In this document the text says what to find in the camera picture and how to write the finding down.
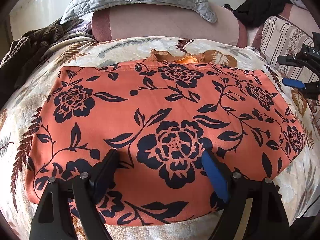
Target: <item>black plastic bracket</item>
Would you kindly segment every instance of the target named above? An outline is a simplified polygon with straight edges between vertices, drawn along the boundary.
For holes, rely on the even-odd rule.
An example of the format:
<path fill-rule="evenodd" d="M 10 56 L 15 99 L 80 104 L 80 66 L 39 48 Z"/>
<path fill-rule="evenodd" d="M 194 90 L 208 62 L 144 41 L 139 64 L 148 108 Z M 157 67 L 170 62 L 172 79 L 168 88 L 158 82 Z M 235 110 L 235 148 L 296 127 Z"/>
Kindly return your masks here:
<path fill-rule="evenodd" d="M 306 67 L 320 78 L 320 34 L 313 32 L 314 48 L 302 45 L 297 55 L 278 56 L 277 62 L 280 65 Z M 320 95 L 320 81 L 303 84 L 292 79 L 283 79 L 283 84 L 298 88 L 305 98 L 318 100 Z"/>
<path fill-rule="evenodd" d="M 64 181 L 51 178 L 31 222 L 30 240 L 77 240 L 68 199 L 75 199 L 88 240 L 112 240 L 102 223 L 95 204 L 105 195 L 119 163 L 119 153 L 112 149 L 102 162 L 85 176 Z"/>
<path fill-rule="evenodd" d="M 231 198 L 209 240 L 233 240 L 248 198 L 252 207 L 243 240 L 283 240 L 290 238 L 290 226 L 278 190 L 270 178 L 247 179 L 220 163 L 212 152 L 209 156 L 228 181 Z"/>

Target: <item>mattress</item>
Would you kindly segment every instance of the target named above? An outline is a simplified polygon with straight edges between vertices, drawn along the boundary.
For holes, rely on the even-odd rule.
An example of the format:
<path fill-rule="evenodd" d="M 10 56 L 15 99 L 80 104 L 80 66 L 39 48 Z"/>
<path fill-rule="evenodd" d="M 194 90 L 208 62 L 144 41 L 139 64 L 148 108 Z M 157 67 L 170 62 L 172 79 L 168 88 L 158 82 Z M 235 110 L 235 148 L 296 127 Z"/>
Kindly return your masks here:
<path fill-rule="evenodd" d="M 5 104 L 0 114 L 0 210 L 16 235 L 27 240 L 30 223 L 36 211 L 26 195 L 24 181 L 27 171 L 34 123 L 41 106 L 63 66 L 106 67 L 118 62 L 138 60 L 150 56 L 151 49 L 167 50 L 173 56 L 183 51 L 198 54 L 215 50 L 213 62 L 228 65 L 231 58 L 236 67 L 245 70 L 262 70 L 277 88 L 292 113 L 299 120 L 306 135 L 306 146 L 294 161 L 275 179 L 289 223 L 303 212 L 319 184 L 320 136 L 314 124 L 310 108 L 306 105 L 300 113 L 292 89 L 282 86 L 281 75 L 259 55 L 248 49 L 209 40 L 184 40 L 172 37 L 138 37 L 115 41 L 95 42 L 91 38 L 77 37 L 59 43 L 46 54 L 47 61 L 41 65 Z M 107 225 L 114 239 L 207 239 L 217 224 L 219 214 L 212 213 L 196 219 L 167 225 L 122 227 Z M 85 239 L 79 219 L 73 218 L 79 239 Z"/>

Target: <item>fern leaf pattern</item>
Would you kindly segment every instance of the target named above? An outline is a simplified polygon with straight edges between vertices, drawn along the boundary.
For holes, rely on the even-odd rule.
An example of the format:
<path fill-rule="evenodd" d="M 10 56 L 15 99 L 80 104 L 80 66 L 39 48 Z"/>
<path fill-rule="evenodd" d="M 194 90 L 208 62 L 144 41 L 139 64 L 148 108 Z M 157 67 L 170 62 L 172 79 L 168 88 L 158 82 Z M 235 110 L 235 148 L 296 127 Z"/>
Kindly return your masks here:
<path fill-rule="evenodd" d="M 182 52 L 187 53 L 186 46 L 194 41 L 194 39 L 180 38 L 177 41 L 176 48 L 181 50 Z"/>
<path fill-rule="evenodd" d="M 282 88 L 282 86 L 281 86 L 281 82 L 280 82 L 280 80 L 279 80 L 278 75 L 276 74 L 276 72 L 274 72 L 274 71 L 271 69 L 271 67 L 269 67 L 268 65 L 265 65 L 265 67 L 266 67 L 267 70 L 270 72 L 270 74 L 271 74 L 273 80 L 275 81 L 275 83 L 277 84 L 279 90 L 280 90 L 282 93 L 284 93 L 283 88 Z"/>
<path fill-rule="evenodd" d="M 12 175 L 11 175 L 11 190 L 10 192 L 12 193 L 12 201 L 13 205 L 18 211 L 17 208 L 17 203 L 16 203 L 16 183 L 17 179 L 19 177 L 19 174 L 22 172 L 22 166 L 27 165 L 27 157 L 29 157 L 29 153 L 31 150 L 31 142 L 32 142 L 32 135 L 38 131 L 38 116 L 40 115 L 41 107 L 36 109 L 36 114 L 33 115 L 35 119 L 31 121 L 32 125 L 28 128 L 28 131 L 23 134 L 25 137 L 23 140 L 20 141 L 20 145 L 17 148 L 17 151 L 19 151 L 16 155 L 15 162 L 13 164 L 13 169 L 12 169 Z"/>
<path fill-rule="evenodd" d="M 105 57 L 105 53 L 112 50 L 112 49 L 116 49 L 116 48 L 119 48 L 119 47 L 123 47 L 123 46 L 128 46 L 128 45 L 140 45 L 140 44 L 143 44 L 147 41 L 158 41 L 158 40 L 166 40 L 166 39 L 163 39 L 163 38 L 142 38 L 142 39 L 136 39 L 136 40 L 131 40 L 131 41 L 121 41 L 103 51 L 101 51 L 98 56 L 100 58 L 104 58 Z"/>
<path fill-rule="evenodd" d="M 4 154 L 7 152 L 8 146 L 10 143 L 13 143 L 10 141 L 10 136 L 6 136 L 4 139 L 0 140 L 0 159 L 4 156 Z"/>
<path fill-rule="evenodd" d="M 316 167 L 313 168 L 312 161 L 310 160 L 308 175 L 307 175 L 307 177 L 305 177 L 306 189 L 305 189 L 305 191 L 303 192 L 303 194 L 302 194 L 302 196 L 300 198 L 300 201 L 299 201 L 299 204 L 298 204 L 298 208 L 297 208 L 296 213 L 294 215 L 293 221 L 304 210 L 304 208 L 308 204 L 309 200 L 311 199 L 311 197 L 313 195 L 313 192 L 315 191 L 315 184 L 314 184 L 315 173 L 316 173 Z"/>
<path fill-rule="evenodd" d="M 57 66 L 61 66 L 62 64 L 66 63 L 67 61 L 70 62 L 72 59 L 75 59 L 78 56 L 83 56 L 86 54 L 79 54 L 80 51 L 82 50 L 82 46 L 84 44 L 86 44 L 87 41 L 83 42 L 79 42 L 76 44 L 73 44 L 72 46 L 70 46 L 69 49 L 66 49 L 65 52 L 63 52 L 59 57 L 56 58 L 55 60 L 55 64 Z"/>

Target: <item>bed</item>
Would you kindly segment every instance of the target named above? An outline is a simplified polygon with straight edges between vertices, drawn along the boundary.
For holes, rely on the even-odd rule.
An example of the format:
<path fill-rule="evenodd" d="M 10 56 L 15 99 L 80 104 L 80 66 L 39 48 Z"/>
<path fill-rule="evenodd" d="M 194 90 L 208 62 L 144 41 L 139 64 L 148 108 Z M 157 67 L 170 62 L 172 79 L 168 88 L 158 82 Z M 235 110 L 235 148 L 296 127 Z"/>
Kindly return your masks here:
<path fill-rule="evenodd" d="M 67 66 L 92 67 L 98 71 L 105 71 L 110 81 L 114 81 L 118 77 L 119 62 L 148 58 L 152 55 L 151 50 L 167 51 L 173 57 L 210 50 L 214 55 L 213 64 L 246 71 L 259 70 L 267 75 L 296 121 L 300 123 L 306 138 L 303 150 L 281 173 L 279 171 L 282 170 L 282 162 L 278 162 L 279 175 L 273 181 L 279 188 L 290 224 L 306 210 L 320 181 L 319 153 L 316 150 L 320 148 L 320 135 L 307 101 L 297 90 L 282 85 L 282 75 L 261 57 L 257 50 L 252 47 L 243 48 L 247 44 L 246 29 L 229 10 L 211 5 L 214 15 L 210 20 L 218 18 L 217 23 L 213 25 L 205 19 L 207 14 L 210 14 L 206 11 L 208 9 L 190 7 L 190 4 L 190 8 L 181 8 L 183 6 L 179 3 L 175 5 L 173 7 L 163 3 L 123 4 L 100 8 L 101 10 L 93 14 L 92 20 L 95 39 L 86 33 L 72 33 L 52 44 L 42 56 L 38 68 L 2 108 L 0 211 L 19 239 L 29 238 L 30 223 L 37 208 L 28 198 L 25 181 L 28 169 L 32 169 L 33 165 L 28 158 L 32 139 L 42 106 L 54 96 L 51 90 L 57 76 L 60 76 L 60 69 Z M 81 6 L 81 2 L 70 6 L 72 17 L 83 13 Z M 127 15 L 130 15 L 134 24 L 127 32 L 121 32 L 121 28 L 126 25 Z M 169 20 L 161 25 L 157 17 L 169 17 Z M 158 28 L 148 29 L 148 24 L 158 24 Z M 204 35 L 195 25 L 201 26 L 199 28 L 208 34 Z M 46 181 L 43 180 L 38 187 L 44 188 L 45 184 Z M 137 227 L 108 224 L 106 227 L 114 239 L 205 240 L 211 235 L 222 213 L 213 211 L 214 207 L 209 214 L 194 219 L 190 217 L 189 220 L 177 223 L 163 222 L 162 225 L 149 226 L 136 224 L 139 225 Z M 86 239 L 79 218 L 75 212 L 72 214 L 78 239 Z"/>
<path fill-rule="evenodd" d="M 127 60 L 137 60 L 150 56 L 150 48 L 167 50 L 174 56 L 181 56 L 182 45 L 179 38 L 139 37 L 119 41 L 96 42 L 88 37 L 68 40 L 66 46 L 56 45 L 47 52 L 53 54 L 28 79 L 26 84 L 13 94 L 1 114 L 1 212 L 20 239 L 28 239 L 30 223 L 36 210 L 26 197 L 24 176 L 27 170 L 27 156 L 30 151 L 30 137 L 33 123 L 40 108 L 48 99 L 54 80 L 62 66 L 106 67 Z M 290 109 L 300 120 L 307 135 L 307 144 L 297 158 L 284 169 L 274 182 L 279 186 L 289 222 L 292 223 L 306 208 L 308 200 L 319 183 L 318 153 L 320 137 L 314 124 L 310 108 L 304 99 L 298 106 L 292 99 L 292 89 L 281 85 L 281 75 L 258 54 L 249 49 L 240 49 L 209 40 L 192 40 L 183 45 L 191 54 L 215 50 L 217 64 L 228 64 L 227 55 L 237 62 L 237 68 L 263 70 L 281 93 Z M 142 227 L 120 227 L 107 225 L 115 239 L 138 237 L 139 239 L 163 239 L 174 232 L 175 239 L 207 239 L 219 214 L 209 214 L 184 222 Z M 79 239 L 85 239 L 79 219 L 73 218 Z"/>

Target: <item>striped fabric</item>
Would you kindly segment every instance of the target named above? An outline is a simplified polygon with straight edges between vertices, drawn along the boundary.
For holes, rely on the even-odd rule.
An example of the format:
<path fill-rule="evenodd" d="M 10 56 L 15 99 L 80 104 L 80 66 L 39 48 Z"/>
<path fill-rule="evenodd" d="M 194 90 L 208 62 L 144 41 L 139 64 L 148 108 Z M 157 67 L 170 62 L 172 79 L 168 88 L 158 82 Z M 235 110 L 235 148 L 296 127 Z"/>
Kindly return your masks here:
<path fill-rule="evenodd" d="M 288 78 L 304 83 L 317 81 L 319 80 L 318 76 L 306 67 L 290 67 L 277 63 L 279 55 L 297 54 L 303 44 L 313 47 L 313 39 L 298 27 L 275 16 L 266 20 L 263 26 L 260 53 L 266 57 L 273 68 Z M 309 100 L 309 104 L 317 126 L 320 127 L 320 103 Z"/>

